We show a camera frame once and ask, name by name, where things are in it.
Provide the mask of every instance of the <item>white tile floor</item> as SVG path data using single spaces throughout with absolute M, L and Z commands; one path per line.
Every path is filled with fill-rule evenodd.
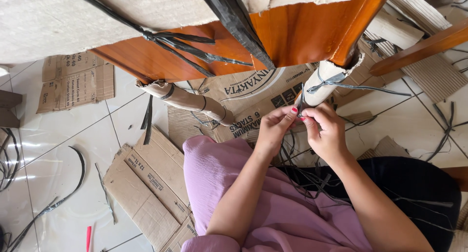
M 460 48 L 468 50 L 468 44 Z M 464 55 L 446 53 L 452 61 Z M 42 64 L 42 60 L 21 64 L 14 67 L 10 75 L 0 77 L 1 90 L 23 95 L 23 103 L 15 109 L 21 128 L 13 129 L 20 150 L 21 169 L 9 189 L 0 193 L 0 225 L 16 237 L 55 197 L 63 198 L 76 187 L 79 159 L 68 147 L 74 146 L 81 150 L 87 164 L 82 188 L 62 206 L 38 219 L 19 251 L 83 251 L 86 227 L 92 226 L 91 251 L 152 252 L 151 245 L 132 220 L 119 204 L 110 200 L 117 217 L 117 224 L 113 225 L 94 167 L 96 163 L 104 174 L 122 144 L 137 142 L 143 133 L 139 127 L 148 94 L 134 87 L 132 76 L 116 68 L 115 98 L 70 111 L 36 114 Z M 387 88 L 413 96 L 375 91 L 337 110 L 342 116 L 363 111 L 378 115 L 373 122 L 346 132 L 350 151 L 358 157 L 389 135 L 407 148 L 411 156 L 426 159 L 441 140 L 445 124 L 429 98 L 409 77 Z M 447 117 L 450 116 L 450 101 L 456 106 L 454 123 L 468 121 L 468 86 L 449 97 L 446 103 L 438 103 Z M 166 105 L 154 100 L 153 106 L 153 124 L 168 134 Z M 450 143 L 431 162 L 439 167 L 468 166 L 467 133 L 468 125 L 457 127 L 451 132 Z M 305 134 L 298 134 L 296 138 L 299 151 L 309 148 Z M 13 152 L 14 145 L 8 151 Z M 313 156 L 301 155 L 295 161 L 307 166 Z

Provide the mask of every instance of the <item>person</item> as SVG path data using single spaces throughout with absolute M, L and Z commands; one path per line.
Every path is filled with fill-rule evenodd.
M 403 157 L 358 163 L 346 146 L 344 121 L 328 104 L 307 108 L 300 118 L 297 115 L 294 106 L 265 115 L 254 150 L 239 138 L 216 143 L 210 137 L 196 136 L 184 143 L 184 176 L 198 236 L 184 242 L 183 252 L 448 250 L 461 202 L 458 186 L 450 176 L 429 163 Z M 301 178 L 291 183 L 284 167 L 270 166 L 285 132 L 298 121 L 306 125 L 313 151 L 329 165 L 327 174 L 342 182 L 343 193 L 334 188 L 329 195 L 333 192 L 348 198 L 352 206 L 324 193 L 307 198 L 303 195 L 306 190 L 296 184 Z M 424 176 L 400 176 L 406 174 L 402 169 L 413 166 L 409 173 L 423 172 Z M 393 186 L 393 191 L 400 191 L 399 201 L 391 200 L 382 190 Z M 402 200 L 401 194 L 410 197 Z M 423 207 L 427 199 L 416 203 L 420 197 L 448 205 L 433 202 L 429 206 L 434 207 Z M 426 212 L 424 219 L 418 218 Z M 442 219 L 429 222 L 440 214 Z

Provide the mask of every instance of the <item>hand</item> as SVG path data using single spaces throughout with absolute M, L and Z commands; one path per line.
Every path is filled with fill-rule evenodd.
M 254 153 L 267 158 L 278 155 L 284 133 L 296 126 L 297 108 L 294 106 L 280 107 L 262 117 L 260 132 Z
M 328 165 L 332 166 L 337 161 L 353 158 L 346 146 L 344 121 L 327 103 L 303 110 L 302 116 L 301 120 L 306 125 L 310 147 Z M 322 127 L 320 132 L 317 123 Z

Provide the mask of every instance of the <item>black pants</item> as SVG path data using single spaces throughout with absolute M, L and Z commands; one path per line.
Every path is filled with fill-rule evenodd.
M 447 252 L 452 243 L 453 232 L 437 226 L 452 230 L 456 227 L 461 193 L 455 180 L 436 166 L 417 159 L 376 157 L 358 162 L 372 181 L 390 199 L 400 196 L 413 200 L 453 203 L 452 207 L 443 207 L 407 200 L 395 201 L 395 204 L 403 213 L 412 218 L 413 223 L 424 234 L 435 252 Z M 291 168 L 280 168 L 284 172 L 286 172 L 286 169 L 288 169 L 289 177 L 297 184 L 305 185 L 310 183 L 300 172 Z M 317 174 L 315 168 L 302 168 L 302 170 Z M 331 183 L 337 182 L 338 177 L 330 166 L 320 167 L 320 178 L 325 179 L 327 174 L 331 175 Z M 317 191 L 317 187 L 314 185 L 305 188 L 309 191 Z M 342 184 L 325 186 L 323 189 L 334 197 L 348 198 Z

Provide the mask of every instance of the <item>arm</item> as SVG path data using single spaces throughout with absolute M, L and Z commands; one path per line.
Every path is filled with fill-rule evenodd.
M 344 121 L 336 112 L 322 103 L 302 111 L 302 115 L 310 146 L 340 177 L 372 248 L 382 252 L 433 252 L 416 225 L 372 182 L 348 151 Z M 317 122 L 323 129 L 320 132 Z
M 284 133 L 294 127 L 296 115 L 297 109 L 289 106 L 262 117 L 254 152 L 214 209 L 207 235 L 232 237 L 240 246 L 243 245 L 268 166 L 279 152 Z

